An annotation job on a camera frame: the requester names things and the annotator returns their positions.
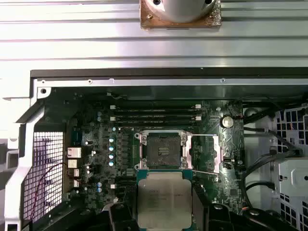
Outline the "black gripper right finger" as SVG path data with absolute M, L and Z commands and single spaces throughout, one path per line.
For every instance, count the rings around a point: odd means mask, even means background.
M 211 203 L 199 184 L 192 186 L 192 215 L 200 231 L 275 231 L 274 217 L 248 208 L 238 215 L 226 205 Z

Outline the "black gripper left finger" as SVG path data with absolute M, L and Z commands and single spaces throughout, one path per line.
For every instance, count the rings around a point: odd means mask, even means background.
M 79 215 L 67 219 L 61 227 L 63 231 L 136 231 L 138 224 L 134 218 L 137 189 L 124 190 L 122 201 L 110 204 L 107 209 L 96 213 L 83 210 Z

